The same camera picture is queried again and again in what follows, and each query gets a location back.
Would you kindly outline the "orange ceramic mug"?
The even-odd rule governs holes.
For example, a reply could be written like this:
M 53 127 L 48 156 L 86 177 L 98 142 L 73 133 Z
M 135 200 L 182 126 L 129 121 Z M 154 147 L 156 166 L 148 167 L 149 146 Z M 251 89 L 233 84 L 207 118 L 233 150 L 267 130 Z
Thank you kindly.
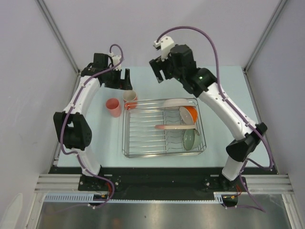
M 137 107 L 137 93 L 133 90 L 127 90 L 123 93 L 123 101 L 125 110 L 134 109 Z

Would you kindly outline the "pink plastic cup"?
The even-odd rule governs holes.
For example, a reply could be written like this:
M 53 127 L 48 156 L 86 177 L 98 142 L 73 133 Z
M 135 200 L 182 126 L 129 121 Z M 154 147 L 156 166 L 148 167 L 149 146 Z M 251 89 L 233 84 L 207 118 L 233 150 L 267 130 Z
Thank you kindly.
M 112 117 L 119 117 L 122 113 L 120 101 L 116 98 L 110 98 L 106 101 L 106 108 Z

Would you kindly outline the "green ceramic bowl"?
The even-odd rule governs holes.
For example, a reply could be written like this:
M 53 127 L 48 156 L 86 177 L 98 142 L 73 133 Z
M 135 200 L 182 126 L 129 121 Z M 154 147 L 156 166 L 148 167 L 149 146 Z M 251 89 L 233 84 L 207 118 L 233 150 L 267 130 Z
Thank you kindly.
M 188 129 L 183 135 L 183 146 L 186 150 L 197 148 L 202 143 L 202 136 L 196 129 Z

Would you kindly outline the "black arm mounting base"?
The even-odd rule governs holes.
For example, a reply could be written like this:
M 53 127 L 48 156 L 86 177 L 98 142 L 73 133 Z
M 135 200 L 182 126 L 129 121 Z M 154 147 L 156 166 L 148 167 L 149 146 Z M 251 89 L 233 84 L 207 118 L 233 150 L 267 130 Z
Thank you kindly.
M 78 167 L 52 167 L 49 174 L 80 175 L 78 191 L 111 191 L 113 199 L 124 200 L 200 200 L 213 192 L 244 190 L 245 177 L 227 181 L 216 168 L 103 168 L 107 180 L 86 176 Z

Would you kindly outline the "pink and cream plate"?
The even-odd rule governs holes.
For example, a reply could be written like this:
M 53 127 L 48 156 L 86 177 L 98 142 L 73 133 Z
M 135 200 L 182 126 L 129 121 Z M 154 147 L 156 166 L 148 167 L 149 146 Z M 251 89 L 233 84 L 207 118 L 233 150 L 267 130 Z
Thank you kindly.
M 195 129 L 195 125 L 155 125 L 154 128 L 159 130 L 188 130 Z

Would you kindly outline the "white deep plate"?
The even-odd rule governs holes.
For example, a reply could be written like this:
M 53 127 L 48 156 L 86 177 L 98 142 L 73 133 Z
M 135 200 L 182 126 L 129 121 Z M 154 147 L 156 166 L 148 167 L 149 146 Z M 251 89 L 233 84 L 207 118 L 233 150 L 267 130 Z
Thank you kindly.
M 184 98 L 167 99 L 163 103 L 163 107 L 179 107 L 179 106 L 191 106 L 192 104 Z

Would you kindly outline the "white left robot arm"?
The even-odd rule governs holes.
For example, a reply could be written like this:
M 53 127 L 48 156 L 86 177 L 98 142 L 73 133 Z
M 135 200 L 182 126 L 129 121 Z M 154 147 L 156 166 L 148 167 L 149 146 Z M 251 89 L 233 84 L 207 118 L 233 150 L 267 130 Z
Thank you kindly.
M 99 175 L 101 165 L 92 148 L 92 130 L 86 120 L 91 102 L 101 88 L 131 90 L 130 70 L 121 78 L 122 55 L 95 53 L 93 62 L 81 71 L 80 81 L 72 99 L 62 112 L 56 112 L 53 121 L 61 151 L 76 156 L 82 173 L 91 176 L 89 186 L 99 191 L 105 186 L 105 178 Z

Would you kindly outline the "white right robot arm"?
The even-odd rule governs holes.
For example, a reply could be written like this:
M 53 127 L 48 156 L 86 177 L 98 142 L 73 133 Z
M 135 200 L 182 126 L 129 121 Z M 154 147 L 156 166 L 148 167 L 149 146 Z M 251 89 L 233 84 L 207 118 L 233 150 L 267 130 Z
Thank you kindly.
M 193 52 L 187 45 L 160 43 L 154 45 L 161 55 L 149 64 L 158 80 L 176 79 L 190 94 L 208 105 L 228 127 L 234 140 L 226 147 L 228 159 L 222 169 L 220 187 L 232 191 L 237 176 L 249 154 L 255 150 L 267 131 L 264 123 L 255 123 L 224 95 L 217 78 L 207 69 L 199 68 Z

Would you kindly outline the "orange and white bowl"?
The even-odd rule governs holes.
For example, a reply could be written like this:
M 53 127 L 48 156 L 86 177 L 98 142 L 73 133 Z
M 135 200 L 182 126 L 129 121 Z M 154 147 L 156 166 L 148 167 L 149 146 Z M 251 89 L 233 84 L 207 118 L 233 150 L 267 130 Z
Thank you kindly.
M 185 124 L 194 125 L 198 118 L 197 110 L 193 106 L 181 106 L 179 108 L 180 116 Z

